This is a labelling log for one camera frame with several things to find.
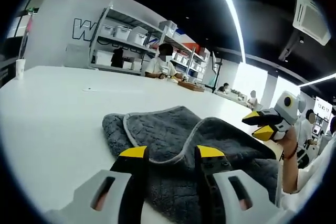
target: ceiling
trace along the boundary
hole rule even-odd
[[[236,28],[225,0],[135,1],[177,23],[179,28],[201,46],[240,51]],[[333,0],[315,1],[324,8],[330,29],[333,31],[334,23],[330,18],[332,14],[336,14],[334,5],[331,4]],[[287,58],[288,62],[278,60],[293,32],[292,19],[296,0],[233,0],[233,2],[247,54],[274,62],[309,81],[336,72],[336,41],[333,38],[323,47],[304,35],[304,44],[295,46]],[[219,52],[217,55],[230,58],[225,52]],[[250,60],[249,63],[270,70],[269,66],[263,66],[263,63],[256,60]],[[302,84],[302,81],[291,75],[280,70],[278,73],[285,75],[295,84]],[[305,88],[304,91],[329,101],[336,96],[336,79],[317,84],[316,87],[322,94],[311,87]]]

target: red bracelet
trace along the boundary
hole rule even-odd
[[[299,147],[299,144],[298,142],[296,142],[296,146],[295,146],[295,149],[294,151],[292,152],[292,154],[289,155],[289,157],[285,157],[285,155],[283,156],[283,160],[290,160],[296,153],[296,151],[298,150],[298,147]]]

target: wall lettering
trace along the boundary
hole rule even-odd
[[[75,18],[73,21],[72,38],[91,41],[97,22],[92,23],[90,20]]]

